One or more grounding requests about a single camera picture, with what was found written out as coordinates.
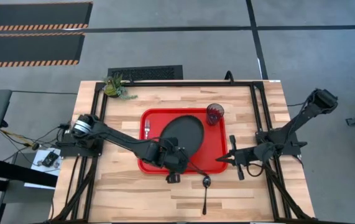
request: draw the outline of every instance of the butcher block table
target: butcher block table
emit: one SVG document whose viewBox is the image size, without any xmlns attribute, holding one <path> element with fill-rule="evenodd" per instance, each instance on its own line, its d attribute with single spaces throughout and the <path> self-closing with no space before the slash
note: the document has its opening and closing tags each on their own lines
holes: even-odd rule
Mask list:
<svg viewBox="0 0 355 224">
<path fill-rule="evenodd" d="M 81 82 L 73 121 L 80 114 L 90 113 L 95 83 Z M 272 125 L 275 128 L 281 127 L 290 121 L 282 85 L 279 81 L 264 81 L 264 86 Z M 104 119 L 108 126 L 123 133 L 138 138 L 140 118 L 143 112 L 151 108 L 206 108 L 211 103 L 219 103 L 225 110 L 226 137 L 235 135 L 238 148 L 256 145 L 254 134 L 257 127 L 251 92 L 247 86 L 155 86 L 127 89 L 130 95 L 138 95 L 138 98 L 134 100 L 108 98 Z M 260 116 L 262 122 L 265 122 L 260 93 L 257 92 L 256 95 Z M 102 97 L 99 97 L 97 114 L 100 111 L 101 99 Z M 228 149 L 231 149 L 228 139 L 227 143 Z M 53 198 L 55 215 L 59 214 L 65 205 L 74 161 L 75 158 L 70 157 L 62 162 Z M 281 156 L 280 161 L 288 192 L 303 211 L 313 217 L 313 207 L 302 165 L 292 156 Z M 259 172 L 256 166 L 251 166 L 250 170 L 253 174 Z M 75 192 L 78 173 L 79 165 L 76 167 L 70 197 Z M 265 173 L 259 177 L 251 177 L 244 169 L 244 175 L 245 180 L 239 181 L 236 168 L 230 165 L 224 172 L 210 175 L 212 183 L 208 189 L 207 215 L 202 215 L 205 196 L 202 175 L 181 175 L 180 183 L 168 184 L 164 175 L 141 172 L 137 158 L 132 152 L 106 142 L 98 161 L 89 221 L 272 221 Z M 282 217 L 284 215 L 282 200 L 278 190 L 275 191 L 279 215 Z M 80 200 L 78 218 L 83 216 L 85 195 L 84 192 Z"/>
</svg>

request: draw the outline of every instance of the black plate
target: black plate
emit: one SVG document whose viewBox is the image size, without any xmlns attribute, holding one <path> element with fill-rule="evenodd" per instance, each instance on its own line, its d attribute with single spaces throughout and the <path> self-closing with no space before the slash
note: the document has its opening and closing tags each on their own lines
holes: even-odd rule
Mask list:
<svg viewBox="0 0 355 224">
<path fill-rule="evenodd" d="M 191 157 L 201 147 L 203 133 L 202 122 L 192 115 L 185 115 L 174 119 L 166 125 L 160 137 L 177 138 L 178 146 L 184 147 L 186 154 Z"/>
</svg>

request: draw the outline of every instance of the black floor mat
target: black floor mat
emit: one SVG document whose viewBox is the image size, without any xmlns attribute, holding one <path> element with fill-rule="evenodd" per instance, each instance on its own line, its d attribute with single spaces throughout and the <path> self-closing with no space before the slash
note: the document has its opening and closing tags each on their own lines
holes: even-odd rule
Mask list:
<svg viewBox="0 0 355 224">
<path fill-rule="evenodd" d="M 85 35 L 1 34 L 0 67 L 76 65 Z"/>
<path fill-rule="evenodd" d="M 0 4 L 0 30 L 85 28 L 92 2 Z"/>
<path fill-rule="evenodd" d="M 182 65 L 109 68 L 108 76 L 122 74 L 124 80 L 182 80 Z"/>
</svg>

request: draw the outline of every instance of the concrete floor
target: concrete floor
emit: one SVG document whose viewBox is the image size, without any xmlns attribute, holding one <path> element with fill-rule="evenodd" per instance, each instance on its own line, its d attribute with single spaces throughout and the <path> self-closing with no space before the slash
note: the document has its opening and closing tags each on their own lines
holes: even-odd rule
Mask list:
<svg viewBox="0 0 355 224">
<path fill-rule="evenodd" d="M 52 2 L 49 0 L 0 0 Z M 249 26 L 245 0 L 94 0 L 89 28 L 149 26 Z M 355 0 L 252 0 L 258 26 L 355 25 Z M 269 78 L 281 80 L 288 103 L 314 88 L 339 96 L 339 106 L 298 132 L 315 214 L 355 223 L 355 30 L 260 31 Z M 185 79 L 260 79 L 251 31 L 87 34 L 77 66 L 0 68 L 0 89 L 78 91 L 107 68 L 183 65 Z M 73 95 L 13 93 L 10 130 L 39 137 L 71 117 Z M 290 108 L 294 116 L 299 108 Z M 0 159 L 14 153 L 0 137 Z M 2 223 L 41 222 L 44 203 L 12 204 Z"/>
</svg>

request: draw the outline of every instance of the purple glass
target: purple glass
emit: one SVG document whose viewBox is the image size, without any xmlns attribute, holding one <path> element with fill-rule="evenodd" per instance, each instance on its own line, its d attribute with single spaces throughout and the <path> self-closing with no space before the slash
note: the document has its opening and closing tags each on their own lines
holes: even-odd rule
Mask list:
<svg viewBox="0 0 355 224">
<path fill-rule="evenodd" d="M 217 103 L 210 104 L 206 109 L 206 122 L 210 126 L 214 126 L 224 115 L 224 109 Z"/>
</svg>

